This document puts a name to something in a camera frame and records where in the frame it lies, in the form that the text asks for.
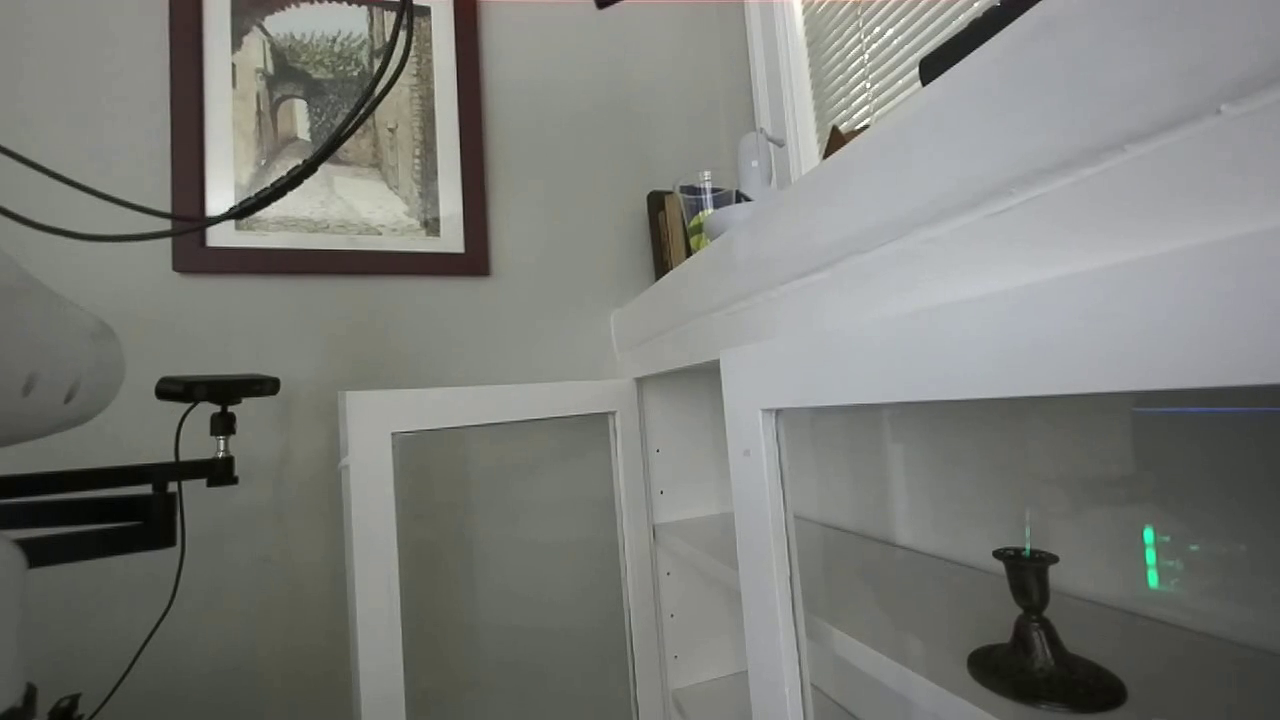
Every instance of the glass pane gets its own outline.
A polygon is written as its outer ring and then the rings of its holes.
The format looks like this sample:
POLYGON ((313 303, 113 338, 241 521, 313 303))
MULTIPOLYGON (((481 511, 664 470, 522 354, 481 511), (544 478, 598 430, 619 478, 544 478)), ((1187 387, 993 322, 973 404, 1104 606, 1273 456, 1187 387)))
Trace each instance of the glass pane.
MULTIPOLYGON (((226 6, 226 75, 210 88, 210 108, 223 102, 210 140, 210 203, 262 192, 303 155, 322 147, 344 114, 360 102, 387 51, 397 11, 360 3, 231 3, 226 6)), ((306 245, 419 245, 440 240, 440 125, 435 102, 435 15, 411 6, 411 51, 403 75, 366 114, 366 125, 321 163, 313 181, 280 203, 241 221, 235 233, 214 233, 221 245, 286 249, 306 245)))
POLYGON ((411 720, 628 720, 603 417, 397 449, 411 720))
POLYGON ((1275 716, 1275 387, 783 411, 779 442, 814 716, 1275 716))

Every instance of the white cabinet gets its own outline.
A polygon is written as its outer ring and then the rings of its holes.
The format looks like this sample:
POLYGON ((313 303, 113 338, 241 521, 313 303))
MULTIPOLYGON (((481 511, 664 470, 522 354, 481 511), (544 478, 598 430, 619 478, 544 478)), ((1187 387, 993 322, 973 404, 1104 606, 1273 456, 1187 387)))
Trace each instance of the white cabinet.
POLYGON ((411 702, 397 434, 546 417, 606 427, 619 720, 1047 716, 969 673, 1000 545, 1062 557, 1111 716, 1265 716, 1275 6, 1045 3, 619 306, 614 384, 353 394, 364 720, 411 702))

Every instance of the brown wooden frame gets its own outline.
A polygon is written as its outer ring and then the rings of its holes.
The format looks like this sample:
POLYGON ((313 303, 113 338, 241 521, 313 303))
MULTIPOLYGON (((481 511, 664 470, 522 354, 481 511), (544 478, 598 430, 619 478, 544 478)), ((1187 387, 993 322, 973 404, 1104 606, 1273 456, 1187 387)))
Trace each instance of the brown wooden frame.
MULTIPOLYGON (((451 0, 462 251, 313 251, 210 249, 204 233, 172 240, 172 268, 189 274, 487 274, 482 111, 481 111, 481 0, 451 0)), ((204 0, 166 0, 172 84, 172 208, 204 217, 204 0)))

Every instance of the bottle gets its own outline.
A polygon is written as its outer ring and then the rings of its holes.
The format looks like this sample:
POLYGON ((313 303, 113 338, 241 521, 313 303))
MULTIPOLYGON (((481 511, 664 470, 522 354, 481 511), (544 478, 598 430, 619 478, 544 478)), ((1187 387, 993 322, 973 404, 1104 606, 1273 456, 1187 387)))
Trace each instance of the bottle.
POLYGON ((698 203, 695 217, 687 221, 687 251, 698 251, 711 245, 711 217, 714 217, 714 181, 711 173, 698 177, 698 203))
POLYGON ((772 195, 772 144, 758 127, 736 144, 736 177, 750 203, 772 195))

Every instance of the window blind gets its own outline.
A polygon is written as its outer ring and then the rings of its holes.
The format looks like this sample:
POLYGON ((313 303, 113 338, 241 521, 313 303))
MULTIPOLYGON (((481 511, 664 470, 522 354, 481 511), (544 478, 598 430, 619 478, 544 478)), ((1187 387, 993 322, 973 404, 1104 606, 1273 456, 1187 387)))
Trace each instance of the window blind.
POLYGON ((996 0, 799 0, 814 136, 877 125, 921 88, 916 63, 996 0))

